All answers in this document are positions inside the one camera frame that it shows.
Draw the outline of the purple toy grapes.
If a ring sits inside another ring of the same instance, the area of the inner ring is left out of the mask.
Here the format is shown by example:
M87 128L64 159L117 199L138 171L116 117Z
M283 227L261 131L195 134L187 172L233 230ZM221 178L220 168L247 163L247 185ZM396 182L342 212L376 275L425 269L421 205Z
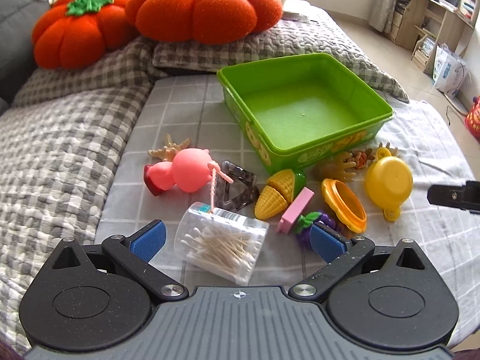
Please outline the purple toy grapes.
M301 214L301 216L298 217L294 232L298 243L304 247L304 249L312 250L310 232L312 226L317 224L324 224L333 230L336 229L335 219L324 211L312 211L306 215Z

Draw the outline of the orange toy plate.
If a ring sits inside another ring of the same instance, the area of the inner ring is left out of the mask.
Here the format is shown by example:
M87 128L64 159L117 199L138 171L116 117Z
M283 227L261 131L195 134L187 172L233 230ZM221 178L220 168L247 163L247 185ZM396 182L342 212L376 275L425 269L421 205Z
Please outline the orange toy plate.
M366 230L366 211L346 184L326 178L322 180L320 190L326 204L350 231L361 234Z

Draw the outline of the pink rectangular block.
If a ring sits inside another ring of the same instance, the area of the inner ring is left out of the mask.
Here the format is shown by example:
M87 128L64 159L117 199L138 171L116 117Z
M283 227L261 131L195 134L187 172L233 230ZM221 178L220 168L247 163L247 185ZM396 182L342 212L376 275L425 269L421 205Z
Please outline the pink rectangular block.
M276 227L276 233L288 234L295 226L297 219L308 206L313 196L314 192L311 189L303 187L297 197L282 214Z

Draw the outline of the yellow toy pot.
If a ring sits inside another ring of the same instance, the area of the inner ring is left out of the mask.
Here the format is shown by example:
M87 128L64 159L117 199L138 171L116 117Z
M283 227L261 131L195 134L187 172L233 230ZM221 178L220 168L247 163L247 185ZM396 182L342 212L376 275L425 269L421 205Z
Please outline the yellow toy pot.
M375 160L368 167L364 189L372 203L380 208L384 218L395 222L400 207L413 190L413 175L404 160L391 155L389 150L377 148Z

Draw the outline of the amber sticky hand toy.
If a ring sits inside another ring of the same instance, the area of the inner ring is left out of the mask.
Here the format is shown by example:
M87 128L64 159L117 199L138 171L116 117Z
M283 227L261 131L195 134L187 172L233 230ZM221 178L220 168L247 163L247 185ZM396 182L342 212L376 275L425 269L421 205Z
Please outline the amber sticky hand toy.
M352 181L356 176L356 162L351 152L341 152L324 158L313 167L313 174L319 181L324 179Z

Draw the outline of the yellow toy corn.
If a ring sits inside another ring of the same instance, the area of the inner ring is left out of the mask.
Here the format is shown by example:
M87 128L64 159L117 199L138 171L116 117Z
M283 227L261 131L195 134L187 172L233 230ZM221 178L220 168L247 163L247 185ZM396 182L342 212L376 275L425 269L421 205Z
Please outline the yellow toy corn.
M256 202L256 219L267 220L283 213L306 183L306 174L299 169L284 169L271 175Z

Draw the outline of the clear cotton swab jar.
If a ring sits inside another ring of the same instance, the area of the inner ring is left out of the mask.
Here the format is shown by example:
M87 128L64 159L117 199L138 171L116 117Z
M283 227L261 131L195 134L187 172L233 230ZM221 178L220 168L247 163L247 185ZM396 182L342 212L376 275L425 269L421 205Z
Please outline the clear cotton swab jar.
M177 226L174 251L196 267L246 286L268 230L264 221L196 202Z

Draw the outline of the beige starfish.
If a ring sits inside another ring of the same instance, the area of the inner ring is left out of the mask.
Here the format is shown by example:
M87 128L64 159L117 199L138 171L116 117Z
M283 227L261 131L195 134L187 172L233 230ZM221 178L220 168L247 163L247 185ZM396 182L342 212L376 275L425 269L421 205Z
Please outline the beige starfish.
M171 162L180 151L189 148L190 144L191 139L189 138L186 138L181 143L175 143L171 135L167 133L163 147L155 150L148 150L147 153L152 158L156 158L163 162Z

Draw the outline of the dark translucent hair claw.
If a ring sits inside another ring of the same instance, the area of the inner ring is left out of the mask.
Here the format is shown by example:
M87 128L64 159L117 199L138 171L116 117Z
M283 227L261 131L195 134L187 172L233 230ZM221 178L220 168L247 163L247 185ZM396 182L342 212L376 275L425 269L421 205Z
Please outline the dark translucent hair claw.
M260 192L256 185L256 174L229 160L224 160L220 169L233 180L233 183L226 182L221 176L216 178L215 207L239 212L257 201Z

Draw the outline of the small amber sticky hand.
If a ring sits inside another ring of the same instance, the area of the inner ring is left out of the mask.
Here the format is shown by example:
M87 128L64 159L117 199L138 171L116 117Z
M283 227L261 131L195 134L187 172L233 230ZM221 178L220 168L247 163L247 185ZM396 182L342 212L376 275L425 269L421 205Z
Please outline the small amber sticky hand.
M381 149L381 148L384 148L384 149L387 149L389 150L389 152L391 153L391 155L395 156L395 157L398 157L399 156L399 149L397 147L393 147L391 146L391 143L389 141L387 141L386 143L382 143L380 142L378 144L378 148Z

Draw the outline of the red snack bucket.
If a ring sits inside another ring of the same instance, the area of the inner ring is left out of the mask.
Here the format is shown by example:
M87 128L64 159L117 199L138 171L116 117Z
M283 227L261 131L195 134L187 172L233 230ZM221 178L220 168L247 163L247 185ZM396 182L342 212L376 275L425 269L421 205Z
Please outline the red snack bucket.
M473 98L473 107L465 116L465 127L476 138L480 138L480 97Z

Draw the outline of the white shopping bag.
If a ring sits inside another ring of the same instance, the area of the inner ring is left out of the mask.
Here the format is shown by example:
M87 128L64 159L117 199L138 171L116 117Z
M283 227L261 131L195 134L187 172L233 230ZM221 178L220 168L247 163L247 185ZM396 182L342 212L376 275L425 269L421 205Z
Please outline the white shopping bag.
M465 61L443 43L437 46L433 64L433 87L454 98L469 72Z

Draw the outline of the green plastic storage box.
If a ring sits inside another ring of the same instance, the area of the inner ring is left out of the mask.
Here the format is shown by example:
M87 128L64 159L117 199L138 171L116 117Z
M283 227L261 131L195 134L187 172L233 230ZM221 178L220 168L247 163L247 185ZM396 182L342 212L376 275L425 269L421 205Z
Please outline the green plastic storage box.
M241 63L216 77L270 174L355 148L393 116L386 100L325 53Z

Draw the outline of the left orange pumpkin cushion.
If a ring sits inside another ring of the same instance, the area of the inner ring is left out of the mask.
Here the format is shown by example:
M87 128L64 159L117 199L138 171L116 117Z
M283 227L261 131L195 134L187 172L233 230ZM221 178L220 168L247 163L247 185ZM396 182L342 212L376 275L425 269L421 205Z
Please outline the left orange pumpkin cushion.
M32 30L33 56L44 69L80 69L137 37L129 0L56 0Z

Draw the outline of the orange pumpkin cushion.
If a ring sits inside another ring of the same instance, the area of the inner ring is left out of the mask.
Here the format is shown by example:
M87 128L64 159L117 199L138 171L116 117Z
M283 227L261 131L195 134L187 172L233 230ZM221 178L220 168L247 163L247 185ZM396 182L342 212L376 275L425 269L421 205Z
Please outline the orange pumpkin cushion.
M32 30L33 56L44 69L80 69L137 37L129 0L56 0Z
M151 40L223 45L270 29L283 6L281 0L129 0L125 13Z

